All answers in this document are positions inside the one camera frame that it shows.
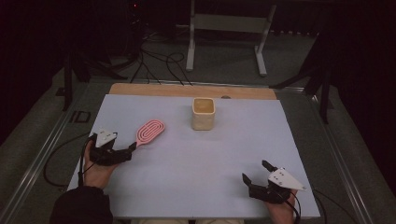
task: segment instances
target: black sleeve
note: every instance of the black sleeve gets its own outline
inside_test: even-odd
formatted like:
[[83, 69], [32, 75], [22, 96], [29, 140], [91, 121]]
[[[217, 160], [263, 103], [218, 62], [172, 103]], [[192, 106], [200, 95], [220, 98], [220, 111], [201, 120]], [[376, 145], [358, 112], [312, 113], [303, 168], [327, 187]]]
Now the black sleeve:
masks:
[[51, 224], [111, 224], [110, 200], [99, 188], [78, 187], [63, 194], [55, 202], [49, 219]]

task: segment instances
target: hand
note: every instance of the hand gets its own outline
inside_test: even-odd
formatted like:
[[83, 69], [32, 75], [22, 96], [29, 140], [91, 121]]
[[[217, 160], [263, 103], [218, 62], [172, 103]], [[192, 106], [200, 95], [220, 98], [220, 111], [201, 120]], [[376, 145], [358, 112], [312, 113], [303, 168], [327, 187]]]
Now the hand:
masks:
[[[295, 195], [296, 189], [292, 189], [291, 192]], [[294, 195], [290, 195], [288, 202], [294, 206], [295, 199]], [[275, 224], [292, 224], [293, 223], [293, 209], [286, 203], [267, 203], [264, 202], [270, 212], [271, 219]]]
[[107, 186], [111, 174], [116, 169], [118, 164], [112, 166], [101, 166], [98, 164], [93, 164], [93, 162], [90, 161], [90, 151], [92, 145], [93, 141], [91, 140], [85, 148], [84, 186], [104, 189]]

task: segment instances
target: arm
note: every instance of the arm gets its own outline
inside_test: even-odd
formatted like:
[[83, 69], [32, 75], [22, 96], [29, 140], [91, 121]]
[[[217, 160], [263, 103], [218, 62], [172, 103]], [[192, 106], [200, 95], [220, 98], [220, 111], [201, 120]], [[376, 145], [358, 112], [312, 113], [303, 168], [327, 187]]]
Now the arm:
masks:
[[55, 202], [49, 220], [51, 224], [112, 223], [110, 200], [104, 194], [103, 189], [117, 165], [93, 164], [90, 161], [92, 144], [93, 141], [90, 141], [85, 148], [84, 186], [67, 191]]
[[[292, 189], [291, 192], [295, 195], [297, 190]], [[294, 206], [295, 199], [291, 194], [288, 198], [288, 202]], [[292, 224], [293, 223], [293, 209], [288, 206], [286, 203], [277, 204], [277, 203], [267, 203], [264, 202], [270, 212], [271, 219], [274, 224]]]

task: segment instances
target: pink brush head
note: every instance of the pink brush head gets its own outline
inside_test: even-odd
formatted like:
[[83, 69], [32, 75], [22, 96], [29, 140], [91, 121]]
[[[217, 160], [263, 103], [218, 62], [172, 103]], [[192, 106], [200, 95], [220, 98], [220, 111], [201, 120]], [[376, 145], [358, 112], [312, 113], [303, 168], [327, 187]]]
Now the pink brush head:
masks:
[[149, 120], [136, 134], [136, 147], [151, 142], [156, 136], [163, 132], [165, 125], [158, 119]]

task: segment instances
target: cup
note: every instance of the cup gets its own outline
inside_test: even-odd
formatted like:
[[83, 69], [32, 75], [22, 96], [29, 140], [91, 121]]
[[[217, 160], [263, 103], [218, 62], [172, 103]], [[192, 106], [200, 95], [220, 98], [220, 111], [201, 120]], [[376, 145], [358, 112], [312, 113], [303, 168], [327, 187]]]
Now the cup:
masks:
[[192, 101], [192, 128], [209, 131], [215, 122], [215, 101], [212, 98], [196, 97]]

